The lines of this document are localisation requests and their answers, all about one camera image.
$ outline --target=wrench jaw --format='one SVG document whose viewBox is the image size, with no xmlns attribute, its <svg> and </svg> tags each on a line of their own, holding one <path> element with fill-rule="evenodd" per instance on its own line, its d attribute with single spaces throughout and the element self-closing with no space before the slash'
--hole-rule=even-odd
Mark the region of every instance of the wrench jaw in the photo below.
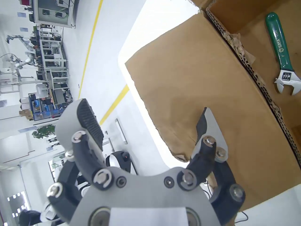
<svg viewBox="0 0 301 226">
<path fill-rule="evenodd" d="M 284 85 L 290 85 L 294 87 L 292 96 L 297 94 L 301 90 L 301 79 L 293 71 L 281 70 L 279 77 L 276 78 L 275 83 L 279 93 L 283 92 Z"/>
</svg>

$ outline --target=yellow floor line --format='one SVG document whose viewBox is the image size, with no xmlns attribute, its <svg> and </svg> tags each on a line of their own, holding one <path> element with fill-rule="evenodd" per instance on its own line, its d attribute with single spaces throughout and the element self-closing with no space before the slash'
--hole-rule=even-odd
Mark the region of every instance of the yellow floor line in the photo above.
<svg viewBox="0 0 301 226">
<path fill-rule="evenodd" d="M 103 3 L 103 0 L 100 0 L 99 5 L 98 5 L 98 9 L 97 9 L 97 12 L 96 12 L 96 17 L 95 17 L 94 25 L 93 25 L 93 28 L 92 28 L 91 38 L 90 38 L 89 47 L 88 47 L 88 51 L 87 51 L 87 56 L 86 56 L 86 61 L 85 61 L 85 66 L 84 66 L 82 81 L 81 81 L 80 87 L 79 87 L 78 99 L 80 98 L 80 93 L 82 91 L 82 86 L 83 86 L 83 82 L 84 82 L 84 77 L 85 77 L 85 72 L 86 72 L 87 63 L 88 63 L 88 59 L 89 59 L 89 54 L 90 54 L 90 50 L 91 50 L 91 45 L 92 45 L 92 41 L 93 41 L 93 37 L 94 37 L 94 32 L 95 32 L 95 28 L 96 28 L 96 25 L 97 25 L 97 21 L 98 21 L 98 17 L 99 17 L 99 12 L 100 12 L 102 3 Z"/>
<path fill-rule="evenodd" d="M 99 124 L 102 125 L 104 121 L 109 117 L 109 115 L 112 113 L 112 111 L 117 107 L 117 105 L 120 103 L 120 101 L 124 98 L 124 96 L 128 93 L 129 87 L 126 85 L 123 90 L 120 92 L 116 100 L 113 102 L 109 110 L 104 114 L 103 118 L 100 120 Z"/>
</svg>

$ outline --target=corrugated cardboard edge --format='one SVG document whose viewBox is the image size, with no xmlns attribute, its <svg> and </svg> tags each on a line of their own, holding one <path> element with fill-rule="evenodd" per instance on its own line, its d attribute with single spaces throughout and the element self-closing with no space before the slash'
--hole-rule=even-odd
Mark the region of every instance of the corrugated cardboard edge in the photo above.
<svg viewBox="0 0 301 226">
<path fill-rule="evenodd" d="M 206 13 L 209 16 L 210 20 L 213 22 L 213 24 L 216 26 L 218 31 L 220 32 L 221 36 L 225 39 L 225 41 L 228 43 L 229 47 L 232 48 L 232 50 L 235 52 L 236 57 L 242 64 L 242 66 L 245 68 L 245 70 L 248 72 L 248 74 L 251 76 L 251 78 L 256 83 L 257 87 L 259 88 L 260 92 L 262 93 L 263 97 L 265 98 L 266 102 L 268 103 L 270 109 L 272 110 L 272 113 L 274 114 L 277 122 L 279 123 L 287 141 L 289 142 L 289 145 L 298 161 L 299 167 L 301 168 L 301 155 L 300 152 L 293 140 L 293 137 L 291 136 L 289 130 L 286 128 L 280 108 L 275 104 L 273 99 L 270 97 L 264 83 L 262 82 L 262 78 L 252 69 L 250 63 L 247 61 L 245 54 L 242 52 L 238 52 L 237 49 L 232 47 L 230 42 L 227 41 L 226 35 L 229 34 L 228 31 L 225 30 L 223 25 L 219 22 L 219 20 L 214 16 L 214 14 L 211 13 L 210 8 L 211 6 L 216 2 L 217 0 L 213 0 L 209 6 L 206 8 Z"/>
</svg>

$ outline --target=green wrench handle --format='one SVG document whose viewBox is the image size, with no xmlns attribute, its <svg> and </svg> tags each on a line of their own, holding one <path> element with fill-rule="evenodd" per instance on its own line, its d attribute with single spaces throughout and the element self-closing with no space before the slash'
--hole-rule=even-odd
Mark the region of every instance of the green wrench handle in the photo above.
<svg viewBox="0 0 301 226">
<path fill-rule="evenodd" d="M 265 18 L 265 23 L 278 58 L 280 69 L 293 72 L 294 70 L 289 60 L 288 49 L 278 15 L 274 12 L 269 13 Z"/>
</svg>

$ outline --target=adjustable wrench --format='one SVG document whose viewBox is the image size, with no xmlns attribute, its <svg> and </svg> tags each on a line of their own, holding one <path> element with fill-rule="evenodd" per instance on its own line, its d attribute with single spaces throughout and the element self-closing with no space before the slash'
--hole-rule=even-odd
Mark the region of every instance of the adjustable wrench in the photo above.
<svg viewBox="0 0 301 226">
<path fill-rule="evenodd" d="M 280 65 L 280 74 L 275 81 L 278 91 L 282 93 L 284 85 L 291 85 L 294 87 L 292 95 L 295 95 L 301 90 L 301 80 L 295 74 L 289 60 L 288 49 L 278 15 L 274 12 L 269 13 L 265 18 L 265 23 Z"/>
</svg>

